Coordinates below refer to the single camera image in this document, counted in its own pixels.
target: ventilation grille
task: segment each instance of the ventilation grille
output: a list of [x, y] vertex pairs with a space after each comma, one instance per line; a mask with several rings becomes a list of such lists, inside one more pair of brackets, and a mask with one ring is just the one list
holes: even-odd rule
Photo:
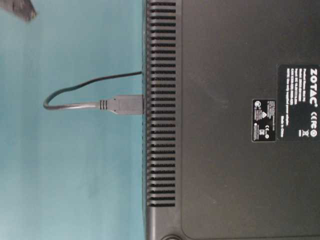
[[176, 204], [176, 0], [147, 1], [147, 206]]

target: usb cable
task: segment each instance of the usb cable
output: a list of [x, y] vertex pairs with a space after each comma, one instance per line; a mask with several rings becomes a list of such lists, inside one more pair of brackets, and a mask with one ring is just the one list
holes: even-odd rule
[[58, 95], [75, 91], [77, 89], [83, 88], [89, 84], [93, 84], [99, 81], [118, 79], [131, 77], [136, 75], [141, 75], [142, 72], [132, 72], [126, 74], [104, 76], [95, 78], [79, 85], [63, 88], [53, 92], [49, 95], [43, 103], [43, 107], [47, 110], [69, 110], [69, 109], [100, 109], [107, 110], [114, 114], [119, 115], [141, 115], [144, 113], [143, 109], [143, 96], [142, 95], [118, 95], [110, 99], [100, 100], [98, 102], [84, 102], [84, 103], [72, 103], [72, 104], [62, 104], [62, 105], [49, 105], [49, 103]]

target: device underside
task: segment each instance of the device underside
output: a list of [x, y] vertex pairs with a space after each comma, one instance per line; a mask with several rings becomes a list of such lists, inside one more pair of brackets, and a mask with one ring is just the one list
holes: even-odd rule
[[320, 239], [319, 12], [145, 1], [147, 239]]

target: blue background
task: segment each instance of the blue background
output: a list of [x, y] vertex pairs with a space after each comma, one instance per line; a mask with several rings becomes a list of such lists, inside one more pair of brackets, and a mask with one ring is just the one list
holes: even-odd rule
[[[0, 9], [0, 239], [143, 239], [142, 117], [42, 107], [57, 89], [141, 70], [142, 2], [32, 2], [30, 24]], [[141, 88], [109, 80], [53, 103]]]

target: black label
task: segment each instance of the black label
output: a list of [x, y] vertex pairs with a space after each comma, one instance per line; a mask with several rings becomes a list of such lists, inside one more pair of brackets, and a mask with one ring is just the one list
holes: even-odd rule
[[281, 65], [278, 69], [277, 139], [317, 141], [319, 65]]
[[254, 99], [252, 102], [252, 141], [276, 140], [276, 101]]

